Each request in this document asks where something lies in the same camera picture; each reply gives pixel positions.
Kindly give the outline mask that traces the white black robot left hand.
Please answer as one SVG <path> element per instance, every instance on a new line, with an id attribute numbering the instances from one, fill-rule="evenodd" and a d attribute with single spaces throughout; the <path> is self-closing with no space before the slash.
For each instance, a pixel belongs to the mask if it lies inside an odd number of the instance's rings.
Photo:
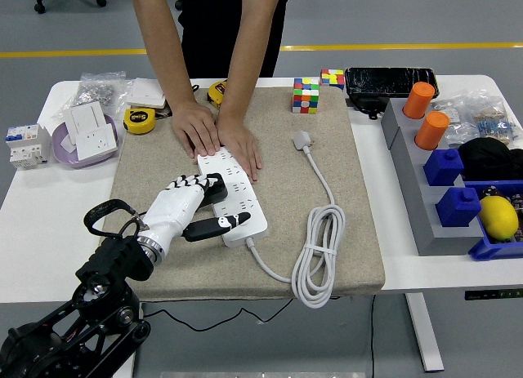
<path id="1" fill-rule="evenodd" d="M 195 212 L 227 196 L 225 182 L 218 173 L 179 176 L 161 191 L 146 212 L 143 221 L 147 230 L 137 240 L 145 251 L 159 260 L 166 257 L 171 241 L 183 237 L 197 242 L 228 233 L 250 219 L 248 212 L 193 221 Z"/>

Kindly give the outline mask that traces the person's right hand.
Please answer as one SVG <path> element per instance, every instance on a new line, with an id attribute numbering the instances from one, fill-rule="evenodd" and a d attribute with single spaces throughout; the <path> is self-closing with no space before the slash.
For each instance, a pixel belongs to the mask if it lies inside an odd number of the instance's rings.
<path id="1" fill-rule="evenodd" d="M 211 110 L 194 100 L 176 104 L 171 125 L 190 158 L 214 155 L 221 147 Z"/>

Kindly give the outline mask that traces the person's left hand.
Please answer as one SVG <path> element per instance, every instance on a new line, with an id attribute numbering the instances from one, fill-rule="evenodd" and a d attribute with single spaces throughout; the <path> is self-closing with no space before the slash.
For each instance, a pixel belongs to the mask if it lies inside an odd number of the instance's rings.
<path id="1" fill-rule="evenodd" d="M 219 117 L 216 126 L 221 144 L 228 148 L 248 178 L 257 182 L 262 156 L 255 135 L 240 120 Z"/>

